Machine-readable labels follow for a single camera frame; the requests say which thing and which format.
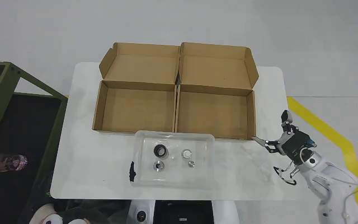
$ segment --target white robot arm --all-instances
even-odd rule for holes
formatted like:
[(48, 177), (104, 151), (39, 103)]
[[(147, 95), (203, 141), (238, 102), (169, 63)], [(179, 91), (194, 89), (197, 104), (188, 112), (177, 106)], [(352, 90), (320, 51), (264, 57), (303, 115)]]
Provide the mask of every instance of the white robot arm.
[(284, 132), (280, 139), (268, 141), (252, 137), (269, 153), (287, 155), (295, 165), (290, 179), (284, 179), (282, 176), (290, 166), (286, 170), (274, 167), (276, 173), (291, 185), (296, 185), (293, 176), (302, 174), (308, 188), (321, 200), (317, 210), (320, 224), (358, 224), (358, 205), (354, 197), (357, 193), (354, 191), (358, 185), (357, 177), (310, 150), (317, 145), (307, 134), (291, 124), (289, 111), (283, 112), (281, 120)]

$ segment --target black panel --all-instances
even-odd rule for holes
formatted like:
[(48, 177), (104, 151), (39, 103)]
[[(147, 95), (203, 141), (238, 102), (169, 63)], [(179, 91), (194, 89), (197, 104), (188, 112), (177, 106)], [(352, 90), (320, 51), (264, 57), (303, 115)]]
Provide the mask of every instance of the black panel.
[(153, 224), (214, 224), (210, 200), (157, 200)]

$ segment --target cardboard box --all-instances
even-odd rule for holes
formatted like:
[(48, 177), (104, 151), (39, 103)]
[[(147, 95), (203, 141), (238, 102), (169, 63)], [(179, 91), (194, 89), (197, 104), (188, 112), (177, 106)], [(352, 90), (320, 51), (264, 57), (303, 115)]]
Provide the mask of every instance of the cardboard box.
[(251, 139), (258, 72), (242, 46), (182, 43), (176, 132)]
[(102, 62), (93, 130), (175, 131), (179, 46), (115, 43)]

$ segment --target white tabletop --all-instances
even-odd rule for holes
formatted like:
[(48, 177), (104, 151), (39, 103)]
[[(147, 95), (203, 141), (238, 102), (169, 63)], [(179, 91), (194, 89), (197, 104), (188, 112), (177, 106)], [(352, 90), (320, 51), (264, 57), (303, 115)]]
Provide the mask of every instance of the white tabletop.
[[(133, 187), (129, 168), (134, 134), (92, 130), (99, 63), (80, 63), (74, 70), (58, 155), (51, 185), (54, 198), (180, 199), (180, 200), (296, 200), (304, 186), (285, 184), (273, 166), (290, 160), (269, 154), (253, 141), (215, 141), (213, 190)], [(257, 136), (277, 139), (282, 112), (288, 108), (282, 71), (258, 67)]]

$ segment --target clear plastic container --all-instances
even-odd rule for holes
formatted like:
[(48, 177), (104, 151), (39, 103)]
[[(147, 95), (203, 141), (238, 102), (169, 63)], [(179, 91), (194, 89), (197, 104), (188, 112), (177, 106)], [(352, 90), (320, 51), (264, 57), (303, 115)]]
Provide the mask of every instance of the clear plastic container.
[[(133, 186), (210, 189), (213, 186), (214, 141), (211, 134), (185, 134), (140, 130), (135, 134)], [(167, 155), (158, 158), (154, 148), (162, 144)], [(182, 152), (191, 151), (190, 158)], [(157, 161), (164, 168), (157, 171)]]

